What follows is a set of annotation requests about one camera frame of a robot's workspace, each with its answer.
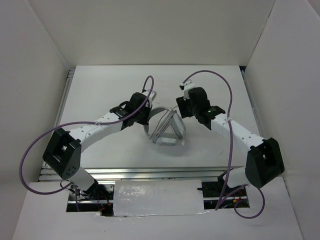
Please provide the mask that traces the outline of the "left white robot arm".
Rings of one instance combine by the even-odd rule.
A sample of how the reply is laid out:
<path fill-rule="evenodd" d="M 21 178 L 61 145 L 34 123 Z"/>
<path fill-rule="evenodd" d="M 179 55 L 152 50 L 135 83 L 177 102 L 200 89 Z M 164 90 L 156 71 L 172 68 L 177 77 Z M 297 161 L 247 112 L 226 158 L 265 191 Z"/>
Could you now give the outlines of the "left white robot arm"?
<path fill-rule="evenodd" d="M 81 166 L 81 154 L 103 138 L 118 133 L 134 123 L 145 125 L 157 93 L 145 90 L 116 106 L 92 124 L 71 130 L 56 129 L 43 153 L 43 160 L 61 179 L 70 181 L 86 199 L 97 197 L 105 188 Z"/>

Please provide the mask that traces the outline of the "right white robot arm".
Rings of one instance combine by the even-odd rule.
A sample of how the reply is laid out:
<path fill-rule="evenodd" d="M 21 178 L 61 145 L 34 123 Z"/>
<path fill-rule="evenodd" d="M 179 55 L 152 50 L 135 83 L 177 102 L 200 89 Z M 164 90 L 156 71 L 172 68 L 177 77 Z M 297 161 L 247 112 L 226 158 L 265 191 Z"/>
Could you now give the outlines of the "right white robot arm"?
<path fill-rule="evenodd" d="M 210 104 L 202 87 L 181 85 L 180 88 L 183 96 L 176 98 L 176 102 L 182 118 L 195 117 L 209 130 L 229 138 L 231 146 L 241 150 L 246 157 L 245 166 L 231 168 L 230 172 L 218 177 L 220 194 L 228 196 L 243 185 L 260 189 L 285 171 L 277 140 L 256 135 L 230 119 L 222 108 Z"/>

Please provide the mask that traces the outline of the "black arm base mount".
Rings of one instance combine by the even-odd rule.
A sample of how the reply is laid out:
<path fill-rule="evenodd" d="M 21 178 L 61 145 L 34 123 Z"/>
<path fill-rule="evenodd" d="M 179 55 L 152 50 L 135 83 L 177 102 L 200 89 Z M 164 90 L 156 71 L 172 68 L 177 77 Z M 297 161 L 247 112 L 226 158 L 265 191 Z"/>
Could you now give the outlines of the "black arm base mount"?
<path fill-rule="evenodd" d="M 221 177 L 218 177 L 217 180 L 214 181 L 201 181 L 201 186 L 197 188 L 198 191 L 202 192 L 202 196 L 204 199 L 212 199 L 212 198 L 219 198 L 220 194 L 223 190 L 224 180 L 220 179 Z M 232 191 L 235 191 L 237 187 L 230 188 L 226 187 L 223 197 L 226 197 L 228 194 L 230 194 Z M 245 189 L 240 189 L 237 192 L 233 193 L 231 197 L 246 197 L 247 192 Z"/>

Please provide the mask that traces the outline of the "white grey over-ear headphones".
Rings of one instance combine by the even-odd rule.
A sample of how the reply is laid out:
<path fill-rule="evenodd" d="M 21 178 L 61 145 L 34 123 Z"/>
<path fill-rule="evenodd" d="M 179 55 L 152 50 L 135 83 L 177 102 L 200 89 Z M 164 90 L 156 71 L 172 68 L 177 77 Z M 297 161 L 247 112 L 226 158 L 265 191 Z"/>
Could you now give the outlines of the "white grey over-ear headphones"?
<path fill-rule="evenodd" d="M 164 112 L 164 115 L 159 119 L 153 132 L 149 133 L 150 119 L 161 112 Z M 160 106 L 151 110 L 147 124 L 143 126 L 143 130 L 145 135 L 153 144 L 176 146 L 184 141 L 187 128 L 175 107 L 168 108 Z"/>

